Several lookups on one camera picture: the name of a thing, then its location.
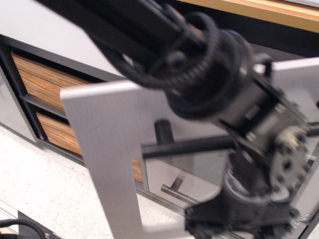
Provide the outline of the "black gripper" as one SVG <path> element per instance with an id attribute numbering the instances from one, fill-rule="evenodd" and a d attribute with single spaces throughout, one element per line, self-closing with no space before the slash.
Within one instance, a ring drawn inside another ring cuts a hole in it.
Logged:
<path id="1" fill-rule="evenodd" d="M 196 239 L 211 239 L 228 232 L 245 232 L 256 239 L 281 239 L 292 231 L 299 211 L 275 202 L 270 194 L 251 195 L 231 174 L 219 194 L 184 211 L 184 229 Z"/>

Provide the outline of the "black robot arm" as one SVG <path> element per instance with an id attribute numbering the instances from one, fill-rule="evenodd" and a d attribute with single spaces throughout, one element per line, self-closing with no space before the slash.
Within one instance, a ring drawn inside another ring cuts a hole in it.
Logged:
<path id="1" fill-rule="evenodd" d="M 201 12 L 181 15 L 152 0 L 44 0 L 81 27 L 129 80 L 163 91 L 186 120 L 228 131 L 230 155 L 220 193 L 185 209 L 197 239 L 230 230 L 279 239 L 298 215 L 291 206 L 310 167 L 309 126 L 271 82 L 272 61 Z"/>

